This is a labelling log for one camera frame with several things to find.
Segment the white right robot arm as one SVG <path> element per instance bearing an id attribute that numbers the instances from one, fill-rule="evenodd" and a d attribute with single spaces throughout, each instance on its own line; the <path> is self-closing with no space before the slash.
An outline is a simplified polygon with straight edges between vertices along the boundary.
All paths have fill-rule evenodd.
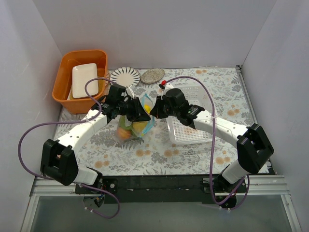
<path id="1" fill-rule="evenodd" d="M 212 133 L 237 149 L 238 159 L 223 169 L 213 181 L 220 191 L 229 192 L 244 176 L 259 173 L 274 153 L 274 148 L 260 125 L 245 126 L 214 117 L 203 107 L 190 104 L 178 88 L 157 96 L 150 114 L 159 119 L 173 116 L 181 124 Z"/>

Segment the yellow toy banana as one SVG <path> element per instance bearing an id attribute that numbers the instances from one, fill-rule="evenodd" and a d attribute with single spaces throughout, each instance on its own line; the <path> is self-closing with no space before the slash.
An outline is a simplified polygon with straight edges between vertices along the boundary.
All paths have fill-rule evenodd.
<path id="1" fill-rule="evenodd" d="M 146 111 L 146 113 L 147 114 L 149 114 L 150 113 L 150 111 L 151 111 L 151 108 L 150 108 L 150 106 L 149 105 L 147 105 L 147 104 L 144 104 L 144 110 Z"/>

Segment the peach toy fruit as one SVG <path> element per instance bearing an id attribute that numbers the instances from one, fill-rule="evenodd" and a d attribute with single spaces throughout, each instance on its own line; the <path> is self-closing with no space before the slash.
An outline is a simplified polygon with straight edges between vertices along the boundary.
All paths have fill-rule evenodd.
<path id="1" fill-rule="evenodd" d="M 119 140 L 128 140 L 132 137 L 131 130 L 126 130 L 121 127 L 117 128 L 116 135 Z"/>

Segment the green toy pepper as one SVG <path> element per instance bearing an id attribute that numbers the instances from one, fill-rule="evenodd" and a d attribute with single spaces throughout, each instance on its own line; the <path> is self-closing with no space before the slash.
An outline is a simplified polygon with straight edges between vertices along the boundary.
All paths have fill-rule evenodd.
<path id="1" fill-rule="evenodd" d="M 131 129 L 131 122 L 127 119 L 126 116 L 120 116 L 119 119 L 119 127 L 125 129 L 125 130 L 130 130 Z"/>

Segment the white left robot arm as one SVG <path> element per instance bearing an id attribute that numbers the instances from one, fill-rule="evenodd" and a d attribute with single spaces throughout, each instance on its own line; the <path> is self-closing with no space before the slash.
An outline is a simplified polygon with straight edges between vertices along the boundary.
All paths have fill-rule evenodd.
<path id="1" fill-rule="evenodd" d="M 86 184 L 92 193 L 102 190 L 103 182 L 99 173 L 80 166 L 76 153 L 100 129 L 117 116 L 125 116 L 130 122 L 146 122 L 151 118 L 138 97 L 121 85 L 111 85 L 107 95 L 98 99 L 83 122 L 56 140 L 47 140 L 42 149 L 41 173 L 68 186 L 72 183 Z"/>

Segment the clear zip top bag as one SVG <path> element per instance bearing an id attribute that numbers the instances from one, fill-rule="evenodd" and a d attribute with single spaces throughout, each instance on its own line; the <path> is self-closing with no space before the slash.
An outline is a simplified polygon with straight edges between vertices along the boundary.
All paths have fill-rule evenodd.
<path id="1" fill-rule="evenodd" d="M 127 141 L 131 139 L 142 138 L 154 125 L 155 118 L 150 115 L 154 103 L 150 97 L 145 93 L 140 98 L 141 105 L 148 116 L 151 118 L 149 121 L 137 121 L 130 122 L 126 116 L 120 116 L 116 136 L 122 141 Z"/>

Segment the yellow toy lemon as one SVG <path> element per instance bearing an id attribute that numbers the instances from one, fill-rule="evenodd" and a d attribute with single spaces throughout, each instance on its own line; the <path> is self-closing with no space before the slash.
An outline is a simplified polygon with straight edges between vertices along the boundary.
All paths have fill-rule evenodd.
<path id="1" fill-rule="evenodd" d="M 139 121 L 139 122 L 133 122 L 132 127 L 135 132 L 142 133 L 145 127 L 147 126 L 148 121 Z"/>

